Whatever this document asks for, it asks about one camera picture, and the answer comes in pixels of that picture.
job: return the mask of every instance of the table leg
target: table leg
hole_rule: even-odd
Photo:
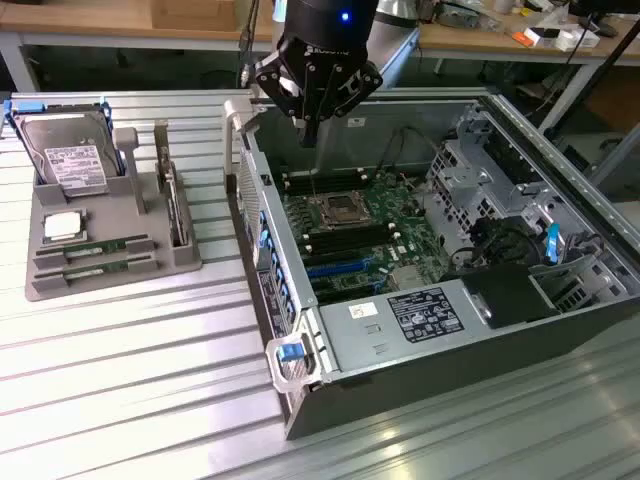
[[[573,76],[564,93],[560,95],[560,98],[558,98],[558,101],[547,115],[547,118],[543,120],[538,129],[540,132],[544,133],[547,129],[555,126],[560,117],[565,114],[578,94],[587,85],[589,79],[596,73],[598,67],[600,67],[598,63],[590,63],[580,67],[580,70]]]
[[[14,32],[0,33],[0,54],[11,74],[18,92],[37,92],[39,90],[29,61],[22,53],[22,40]]]

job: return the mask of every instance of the wooden workbench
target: wooden workbench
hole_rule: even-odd
[[[78,35],[112,35],[118,37],[157,37],[175,39],[235,40],[240,36],[244,15],[238,15],[237,25],[227,31],[177,30],[153,28],[150,0],[48,0],[45,5],[19,5],[0,2],[0,30],[19,33],[57,33]],[[508,30],[525,24],[523,17],[500,15],[487,9],[487,13],[504,22]],[[256,33],[257,42],[271,41],[269,12],[261,9]],[[609,20],[624,34],[630,22]],[[604,57],[620,37],[602,39],[593,50],[581,51],[577,57]],[[460,30],[438,24],[422,25],[420,47],[435,50],[460,50],[475,53],[503,53],[526,55],[557,55],[565,53],[553,48],[527,48],[510,36],[476,30]],[[629,54],[640,58],[640,41]]]
[[[37,90],[28,62],[21,52],[24,45],[226,51],[237,49],[248,0],[238,0],[237,25],[230,26],[228,31],[153,28],[149,1],[48,0],[42,6],[0,2],[0,53],[16,88],[19,91]],[[486,0],[486,4],[490,5],[491,0]],[[270,5],[271,2],[262,1],[255,51],[270,50]],[[486,9],[486,12],[500,19],[508,32],[522,30],[525,25],[523,17],[499,15],[490,9]],[[572,63],[579,64],[582,68],[543,123],[544,128],[555,124],[632,25],[631,22],[622,20],[609,22],[620,31],[620,36],[602,39],[597,48],[577,53]],[[640,41],[634,43],[621,63],[640,65]],[[419,45],[424,57],[437,59],[563,63],[568,56],[557,49],[524,47],[503,33],[460,30],[437,24],[420,27]]]

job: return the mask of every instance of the hard drive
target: hard drive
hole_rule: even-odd
[[[107,178],[124,174],[107,103],[5,102],[5,117],[31,157],[41,185],[59,184],[67,197],[97,195],[107,192]]]

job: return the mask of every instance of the slotted metal surface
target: slotted metal surface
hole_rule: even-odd
[[[141,171],[152,169],[153,121],[169,118],[204,268],[35,304],[22,292],[31,167],[5,129],[0,478],[640,476],[640,320],[567,357],[286,442],[222,187],[230,93],[107,94],[116,126],[141,130]]]
[[[246,212],[246,221],[249,222],[253,238],[258,238],[260,233],[260,204],[256,192],[253,176],[249,164],[243,158],[240,159],[240,173],[238,187],[242,198],[242,208]]]

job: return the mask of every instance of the motherboard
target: motherboard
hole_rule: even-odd
[[[285,212],[321,305],[429,285],[447,272],[419,181],[395,172],[372,181],[285,176]]]

